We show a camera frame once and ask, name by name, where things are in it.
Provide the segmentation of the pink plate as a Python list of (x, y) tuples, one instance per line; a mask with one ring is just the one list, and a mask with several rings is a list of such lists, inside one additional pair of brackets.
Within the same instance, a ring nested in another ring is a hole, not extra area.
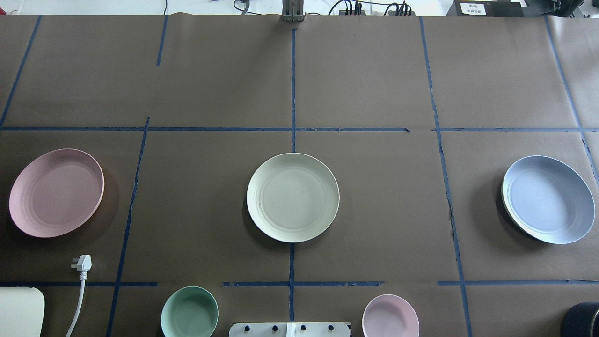
[(103, 169), (93, 156), (79, 149), (56, 149), (18, 175), (9, 194), (9, 215), (25, 234), (58, 237), (94, 215), (104, 190)]

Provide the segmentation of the cream white plate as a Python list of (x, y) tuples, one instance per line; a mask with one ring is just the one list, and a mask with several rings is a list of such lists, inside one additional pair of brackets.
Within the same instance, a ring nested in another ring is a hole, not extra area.
[(299, 243), (324, 233), (340, 206), (337, 179), (321, 160), (289, 152), (266, 160), (246, 194), (249, 215), (272, 239)]

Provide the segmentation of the pink bowl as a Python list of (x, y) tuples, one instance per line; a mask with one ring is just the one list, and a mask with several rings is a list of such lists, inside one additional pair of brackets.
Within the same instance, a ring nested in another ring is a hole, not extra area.
[(372, 299), (362, 314), (365, 337), (418, 337), (419, 318), (412, 305), (395, 294)]

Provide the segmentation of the green bowl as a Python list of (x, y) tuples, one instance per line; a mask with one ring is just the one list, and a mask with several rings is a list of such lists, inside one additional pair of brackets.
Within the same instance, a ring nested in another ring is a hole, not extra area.
[(211, 337), (219, 319), (219, 307), (211, 292), (186, 286), (163, 305), (161, 329), (165, 337)]

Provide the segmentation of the black box with label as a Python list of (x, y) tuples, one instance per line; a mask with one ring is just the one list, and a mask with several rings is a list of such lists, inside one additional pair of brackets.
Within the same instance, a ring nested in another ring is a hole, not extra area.
[(447, 17), (524, 17), (520, 3), (490, 0), (454, 0)]

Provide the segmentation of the light blue plate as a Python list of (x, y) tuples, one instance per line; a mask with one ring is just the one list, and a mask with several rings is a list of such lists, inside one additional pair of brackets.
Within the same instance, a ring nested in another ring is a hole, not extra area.
[(589, 186), (570, 166), (549, 156), (515, 161), (501, 182), (501, 199), (522, 232), (549, 244), (577, 242), (595, 222)]

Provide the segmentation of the cream toaster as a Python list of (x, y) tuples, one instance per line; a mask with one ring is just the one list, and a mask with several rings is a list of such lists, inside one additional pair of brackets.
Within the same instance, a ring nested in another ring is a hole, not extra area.
[(43, 293), (34, 287), (0, 288), (0, 335), (39, 337), (45, 311)]

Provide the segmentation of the dark blue saucepan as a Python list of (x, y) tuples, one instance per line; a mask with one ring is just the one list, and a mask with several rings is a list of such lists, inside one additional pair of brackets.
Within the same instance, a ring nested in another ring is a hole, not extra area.
[(599, 303), (586, 301), (574, 305), (563, 317), (561, 337), (598, 337)]

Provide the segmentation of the aluminium frame post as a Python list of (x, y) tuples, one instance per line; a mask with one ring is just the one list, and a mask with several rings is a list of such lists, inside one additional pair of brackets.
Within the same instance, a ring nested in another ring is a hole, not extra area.
[(282, 0), (282, 21), (303, 22), (305, 19), (303, 0)]

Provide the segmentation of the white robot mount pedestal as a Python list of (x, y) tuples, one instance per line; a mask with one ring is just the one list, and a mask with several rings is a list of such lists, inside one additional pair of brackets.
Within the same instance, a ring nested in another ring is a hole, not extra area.
[(247, 322), (235, 323), (229, 337), (351, 337), (346, 322)]

